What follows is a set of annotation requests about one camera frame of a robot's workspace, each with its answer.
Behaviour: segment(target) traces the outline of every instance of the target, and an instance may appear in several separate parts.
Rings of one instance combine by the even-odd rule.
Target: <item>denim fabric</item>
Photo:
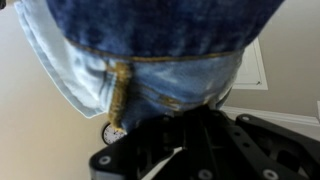
[[[63,34],[123,56],[190,56],[238,50],[283,0],[47,0]]]
[[[157,115],[221,105],[243,49],[282,1],[47,0],[70,55],[105,62],[100,104],[126,131]]]
[[[105,75],[104,61],[81,61],[57,28],[45,0],[15,2],[22,29],[41,64],[63,96],[85,117],[105,113],[100,91]]]

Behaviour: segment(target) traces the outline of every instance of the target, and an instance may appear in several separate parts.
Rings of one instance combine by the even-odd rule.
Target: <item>blue denim jeans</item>
[[[75,59],[103,79],[96,89],[108,120],[126,131],[157,115],[216,108],[244,48],[282,2],[47,0]],[[105,62],[103,74],[90,69],[94,59]]]

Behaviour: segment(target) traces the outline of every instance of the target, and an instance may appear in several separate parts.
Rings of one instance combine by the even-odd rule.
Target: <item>screw hole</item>
[[[278,174],[270,169],[265,169],[263,171],[263,176],[267,179],[267,180],[278,180],[279,176]]]
[[[247,117],[247,116],[243,116],[242,119],[245,120],[245,121],[250,121],[250,118]]]
[[[107,165],[111,162],[111,158],[109,156],[103,156],[99,159],[100,165]]]
[[[248,147],[250,147],[250,144],[248,144],[248,143],[243,143],[243,146],[246,147],[246,148],[248,148]]]
[[[207,169],[202,169],[202,170],[200,170],[198,177],[201,180],[211,180],[213,175],[212,175],[211,171],[209,171]]]

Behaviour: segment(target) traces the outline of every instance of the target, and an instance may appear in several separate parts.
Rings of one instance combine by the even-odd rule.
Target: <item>wall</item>
[[[0,179],[88,180],[105,117],[85,119],[55,88],[19,25],[0,11]]]
[[[226,106],[318,117],[320,1],[288,0],[259,40],[269,90],[233,90]]]

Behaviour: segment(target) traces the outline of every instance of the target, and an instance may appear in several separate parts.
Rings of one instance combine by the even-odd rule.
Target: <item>watch face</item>
[[[120,131],[113,129],[110,126],[110,123],[108,123],[103,128],[103,131],[102,131],[102,139],[107,145],[110,145],[110,144],[116,142],[117,140],[121,139],[125,135],[126,135],[125,132],[120,132]]]

